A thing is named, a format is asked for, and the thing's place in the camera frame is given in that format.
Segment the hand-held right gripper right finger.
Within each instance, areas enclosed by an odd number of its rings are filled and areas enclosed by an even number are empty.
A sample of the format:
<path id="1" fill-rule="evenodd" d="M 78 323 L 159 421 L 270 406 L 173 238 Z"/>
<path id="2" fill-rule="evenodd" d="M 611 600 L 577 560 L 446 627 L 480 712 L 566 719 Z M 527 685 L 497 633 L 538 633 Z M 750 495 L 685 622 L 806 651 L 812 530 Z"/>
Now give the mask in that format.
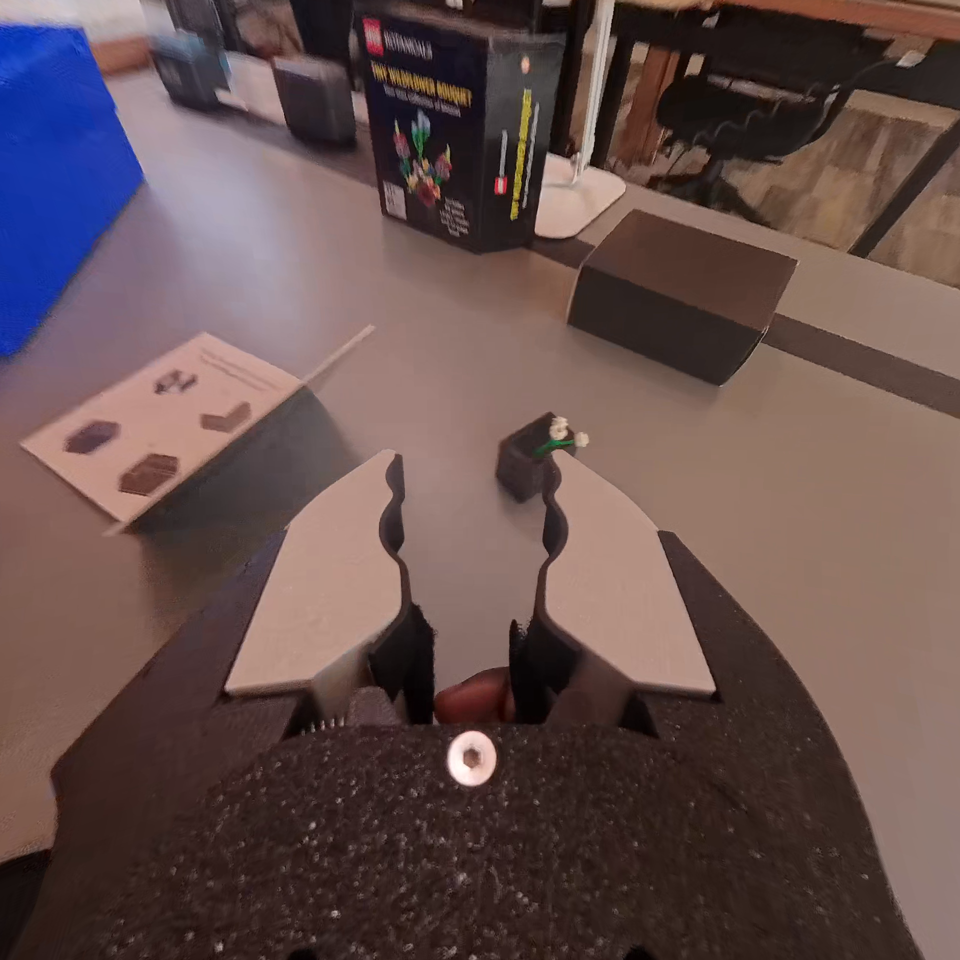
<path id="1" fill-rule="evenodd" d="M 513 697 L 520 710 L 625 710 L 643 694 L 709 702 L 717 685 L 661 531 L 570 454 L 545 458 L 543 545 Z"/>

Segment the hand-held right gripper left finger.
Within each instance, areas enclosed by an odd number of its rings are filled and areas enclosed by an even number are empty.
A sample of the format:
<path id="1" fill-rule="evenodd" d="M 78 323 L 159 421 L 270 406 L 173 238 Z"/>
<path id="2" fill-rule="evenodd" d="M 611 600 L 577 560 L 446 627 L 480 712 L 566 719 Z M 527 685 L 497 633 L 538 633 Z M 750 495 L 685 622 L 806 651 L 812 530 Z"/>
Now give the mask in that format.
<path id="1" fill-rule="evenodd" d="M 431 710 L 434 634 L 400 556 L 402 456 L 382 450 L 288 524 L 225 681 L 226 695 L 308 693 L 345 710 L 375 686 Z"/>

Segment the black square frame brick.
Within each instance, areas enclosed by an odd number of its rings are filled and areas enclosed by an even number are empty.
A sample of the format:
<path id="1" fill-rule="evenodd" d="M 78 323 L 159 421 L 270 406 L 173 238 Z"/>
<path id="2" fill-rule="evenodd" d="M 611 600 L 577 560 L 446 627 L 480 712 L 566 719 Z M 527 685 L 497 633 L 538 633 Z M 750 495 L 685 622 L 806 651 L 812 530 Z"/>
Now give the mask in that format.
<path id="1" fill-rule="evenodd" d="M 542 414 L 499 443 L 495 478 L 516 503 L 526 503 L 543 493 L 545 459 L 553 451 L 550 430 L 555 419 L 553 412 Z"/>

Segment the white instruction booklet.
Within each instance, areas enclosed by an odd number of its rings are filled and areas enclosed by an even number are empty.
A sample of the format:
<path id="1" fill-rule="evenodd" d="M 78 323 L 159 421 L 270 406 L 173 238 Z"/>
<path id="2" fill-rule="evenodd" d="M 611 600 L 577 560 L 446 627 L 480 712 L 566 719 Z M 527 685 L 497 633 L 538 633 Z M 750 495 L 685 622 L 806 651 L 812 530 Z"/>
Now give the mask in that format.
<path id="1" fill-rule="evenodd" d="M 42 426 L 21 448 L 125 532 L 370 337 L 363 327 L 304 377 L 200 333 Z"/>

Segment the matte black box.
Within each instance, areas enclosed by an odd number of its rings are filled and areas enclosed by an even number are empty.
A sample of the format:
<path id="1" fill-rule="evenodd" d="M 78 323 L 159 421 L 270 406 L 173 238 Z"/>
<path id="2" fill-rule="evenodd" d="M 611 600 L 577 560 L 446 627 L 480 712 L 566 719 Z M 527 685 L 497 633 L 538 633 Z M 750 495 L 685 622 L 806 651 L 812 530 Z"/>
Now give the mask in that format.
<path id="1" fill-rule="evenodd" d="M 567 324 L 714 387 L 762 342 L 797 260 L 641 210 L 580 267 Z"/>

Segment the black glossy cardboard box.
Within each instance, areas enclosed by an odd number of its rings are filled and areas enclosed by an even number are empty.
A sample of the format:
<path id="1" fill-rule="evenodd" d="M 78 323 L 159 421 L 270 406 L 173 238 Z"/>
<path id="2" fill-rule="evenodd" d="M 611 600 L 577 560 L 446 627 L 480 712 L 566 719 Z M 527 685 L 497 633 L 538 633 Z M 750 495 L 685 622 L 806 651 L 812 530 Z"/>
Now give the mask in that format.
<path id="1" fill-rule="evenodd" d="M 415 2 L 357 2 L 354 30 L 383 214 L 474 254 L 529 246 L 565 33 Z"/>

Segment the blue plastic bin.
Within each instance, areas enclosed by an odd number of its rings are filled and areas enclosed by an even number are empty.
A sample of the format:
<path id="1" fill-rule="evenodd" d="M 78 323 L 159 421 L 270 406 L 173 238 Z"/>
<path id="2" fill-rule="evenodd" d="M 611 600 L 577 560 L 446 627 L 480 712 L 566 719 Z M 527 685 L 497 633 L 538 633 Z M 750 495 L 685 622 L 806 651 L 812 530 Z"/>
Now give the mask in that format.
<path id="1" fill-rule="evenodd" d="M 86 35 L 3 23 L 3 358 L 32 338 L 142 183 Z"/>

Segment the grey desk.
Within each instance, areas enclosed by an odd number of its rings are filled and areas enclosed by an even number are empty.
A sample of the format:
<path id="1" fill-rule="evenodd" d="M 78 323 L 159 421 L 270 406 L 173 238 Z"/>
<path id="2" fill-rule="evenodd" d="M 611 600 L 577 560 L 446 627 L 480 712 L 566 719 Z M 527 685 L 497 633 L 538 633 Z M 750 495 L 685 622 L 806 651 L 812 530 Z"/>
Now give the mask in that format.
<path id="1" fill-rule="evenodd" d="M 888 357 L 958 390 L 958 291 L 633 189 L 553 252 L 473 255 L 382 217 L 358 155 L 109 83 L 146 175 L 34 339 L 2 362 L 2 860 L 51 844 L 54 762 L 306 502 L 404 459 L 414 601 L 443 686 L 504 663 L 530 616 L 543 504 L 500 440 L 553 411 L 583 461 L 676 533 L 786 656 L 857 781 L 925 958 L 958 958 L 958 416 L 840 369 Z M 772 330 L 713 389 L 571 328 L 570 262 L 631 210 L 797 260 Z M 145 524 L 105 515 L 20 442 L 201 332 L 298 394 Z"/>

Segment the black board on white stand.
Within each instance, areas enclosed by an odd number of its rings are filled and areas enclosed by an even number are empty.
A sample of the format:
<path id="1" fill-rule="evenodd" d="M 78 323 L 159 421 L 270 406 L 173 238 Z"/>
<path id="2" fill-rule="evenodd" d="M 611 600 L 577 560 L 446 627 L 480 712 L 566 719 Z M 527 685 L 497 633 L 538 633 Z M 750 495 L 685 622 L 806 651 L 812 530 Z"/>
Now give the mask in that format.
<path id="1" fill-rule="evenodd" d="M 592 163 L 615 9 L 614 1 L 596 4 L 594 51 L 580 149 L 570 159 L 547 154 L 534 225 L 537 238 L 559 241 L 576 237 L 626 190 L 621 177 Z"/>

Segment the black office chair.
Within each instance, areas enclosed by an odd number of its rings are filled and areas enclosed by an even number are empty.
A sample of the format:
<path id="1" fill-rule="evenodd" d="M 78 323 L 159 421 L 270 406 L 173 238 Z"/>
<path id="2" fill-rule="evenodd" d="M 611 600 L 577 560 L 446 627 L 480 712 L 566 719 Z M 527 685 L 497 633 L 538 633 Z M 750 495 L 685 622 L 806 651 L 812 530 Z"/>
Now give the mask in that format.
<path id="1" fill-rule="evenodd" d="M 682 154 L 705 151 L 695 174 L 650 177 L 655 192 L 716 210 L 771 229 L 771 223 L 751 206 L 724 177 L 731 161 L 779 165 L 834 124 L 861 80 L 893 59 L 882 58 L 831 85 L 814 83 L 798 99 L 786 94 L 765 97 L 720 84 L 708 76 L 689 75 L 672 82 L 661 95 L 655 119 L 667 132 L 664 146 L 678 145 Z"/>

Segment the dark charger block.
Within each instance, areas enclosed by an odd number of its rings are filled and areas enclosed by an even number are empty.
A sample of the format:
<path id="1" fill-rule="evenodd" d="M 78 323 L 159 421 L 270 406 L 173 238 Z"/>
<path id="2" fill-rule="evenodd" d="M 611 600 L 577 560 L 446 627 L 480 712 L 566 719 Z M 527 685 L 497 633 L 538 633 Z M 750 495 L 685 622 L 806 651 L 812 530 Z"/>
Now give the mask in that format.
<path id="1" fill-rule="evenodd" d="M 153 33 L 148 43 L 151 61 L 174 103 L 208 113 L 220 108 L 219 92 L 230 85 L 216 49 L 186 30 Z"/>

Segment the wooden table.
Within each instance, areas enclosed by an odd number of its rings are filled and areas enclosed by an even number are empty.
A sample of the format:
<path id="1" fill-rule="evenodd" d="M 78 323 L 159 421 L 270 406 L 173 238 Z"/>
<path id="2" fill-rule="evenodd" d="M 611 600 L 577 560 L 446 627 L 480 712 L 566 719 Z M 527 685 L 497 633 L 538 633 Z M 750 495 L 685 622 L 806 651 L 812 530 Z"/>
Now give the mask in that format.
<path id="1" fill-rule="evenodd" d="M 959 110 L 959 11 L 958 2 L 882 1 L 732 1 L 732 2 L 615 2 L 609 34 L 616 39 L 612 93 L 601 102 L 599 145 L 595 157 L 605 162 L 613 136 L 619 99 L 626 84 L 633 48 L 648 49 L 638 93 L 633 98 L 625 140 L 626 162 L 650 160 L 661 141 L 654 107 L 668 82 L 679 76 L 676 63 L 686 55 L 707 58 L 733 57 L 739 49 L 756 59 L 770 58 L 757 40 L 726 39 L 714 28 L 704 26 L 716 12 L 725 18 L 727 10 L 749 10 L 767 26 L 775 19 L 792 18 L 810 23 L 809 34 L 871 35 L 878 42 L 893 44 L 909 40 L 910 51 L 919 51 L 920 42 L 931 42 L 920 62 L 907 66 L 918 76 L 893 78 L 894 67 L 880 66 L 880 78 L 867 79 L 866 90 L 898 99 L 958 112 Z"/>

